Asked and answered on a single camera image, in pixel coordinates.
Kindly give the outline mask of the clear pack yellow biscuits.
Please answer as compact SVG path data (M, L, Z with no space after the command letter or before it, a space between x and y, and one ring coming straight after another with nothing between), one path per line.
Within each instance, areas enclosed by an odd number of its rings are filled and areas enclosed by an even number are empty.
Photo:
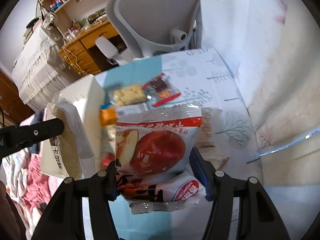
M76 107L65 99L55 98L47 104L46 119L63 121L61 135L43 142L42 173L75 180L95 174L95 156Z

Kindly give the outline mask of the clear printed cracker pack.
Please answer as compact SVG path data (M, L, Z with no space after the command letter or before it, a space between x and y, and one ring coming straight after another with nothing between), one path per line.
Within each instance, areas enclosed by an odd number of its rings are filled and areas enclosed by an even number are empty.
M206 161L212 163L216 170L222 170L230 157L225 155L227 146L218 132L222 131L222 111L218 108L201 108L202 122L195 142L195 147Z

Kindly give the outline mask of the orange grey snack bar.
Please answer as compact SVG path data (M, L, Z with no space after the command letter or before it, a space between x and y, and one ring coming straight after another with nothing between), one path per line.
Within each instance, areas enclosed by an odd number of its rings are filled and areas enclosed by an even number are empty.
M115 107L110 102L100 106L99 121L101 126L115 125L120 116L139 114L147 111L146 103Z

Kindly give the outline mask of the red apple snack packet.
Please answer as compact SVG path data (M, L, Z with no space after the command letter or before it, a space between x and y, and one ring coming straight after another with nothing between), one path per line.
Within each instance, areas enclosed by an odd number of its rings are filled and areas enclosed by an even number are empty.
M134 215L198 204L206 190L189 166L202 112L189 103L119 117L117 191Z

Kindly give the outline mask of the rice crispy cake pack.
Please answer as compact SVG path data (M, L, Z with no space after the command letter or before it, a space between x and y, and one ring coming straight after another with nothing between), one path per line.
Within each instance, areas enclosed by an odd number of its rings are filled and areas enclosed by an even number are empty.
M114 90L110 101L116 107L121 107L146 102L146 100L147 96L142 86L135 83L130 86Z

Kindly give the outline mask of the dark berry red packet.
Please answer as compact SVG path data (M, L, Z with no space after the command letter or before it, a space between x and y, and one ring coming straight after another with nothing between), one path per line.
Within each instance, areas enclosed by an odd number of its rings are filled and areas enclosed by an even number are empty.
M171 84L169 77L164 73L142 85L142 89L153 108L163 106L181 96L181 92Z

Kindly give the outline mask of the red pastry packet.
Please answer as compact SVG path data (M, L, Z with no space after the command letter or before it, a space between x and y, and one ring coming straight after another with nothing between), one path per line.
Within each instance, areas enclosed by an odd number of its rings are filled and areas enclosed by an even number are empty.
M109 166L109 164L112 162L112 161L115 161L115 155L113 153L106 153L102 158L101 158L101 161L100 161L100 168L102 170L105 170L107 169L107 167Z

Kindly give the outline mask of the pink bed blanket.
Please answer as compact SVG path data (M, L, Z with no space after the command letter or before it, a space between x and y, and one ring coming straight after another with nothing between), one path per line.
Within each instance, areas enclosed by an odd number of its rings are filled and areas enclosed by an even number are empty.
M31 239L34 230L52 198L49 176L42 173L43 142L26 147L3 158L4 183Z

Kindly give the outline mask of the cloth covered piano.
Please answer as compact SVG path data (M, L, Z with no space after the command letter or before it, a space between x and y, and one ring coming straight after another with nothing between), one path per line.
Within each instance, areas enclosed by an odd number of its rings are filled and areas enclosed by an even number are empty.
M61 33L36 23L34 32L17 57L11 73L20 99L33 111L46 107L55 93L79 79L59 55Z

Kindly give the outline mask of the white plastic organizer tray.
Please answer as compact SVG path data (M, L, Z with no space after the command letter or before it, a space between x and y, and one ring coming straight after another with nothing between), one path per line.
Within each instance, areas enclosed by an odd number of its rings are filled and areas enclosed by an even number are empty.
M53 100L59 99L67 100L76 107L92 151L96 157L99 157L101 147L100 106L104 103L105 91L95 76L88 74L55 93Z

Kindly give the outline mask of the wooden desk with drawers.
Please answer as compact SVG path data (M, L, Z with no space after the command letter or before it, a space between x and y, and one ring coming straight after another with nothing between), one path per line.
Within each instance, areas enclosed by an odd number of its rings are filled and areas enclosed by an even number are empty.
M78 33L74 40L67 42L59 50L61 58L80 77L86 74L96 75L118 65L111 63L95 45L99 37L107 38L120 52L126 49L124 41L114 26L109 21L105 21L90 25L87 30Z

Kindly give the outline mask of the grey mesh office chair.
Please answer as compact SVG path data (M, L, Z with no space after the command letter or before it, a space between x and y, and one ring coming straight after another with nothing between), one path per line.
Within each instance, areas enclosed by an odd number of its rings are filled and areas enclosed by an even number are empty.
M107 19L126 49L118 49L103 36L95 45L119 65L135 59L193 48L194 23L200 0L109 0Z

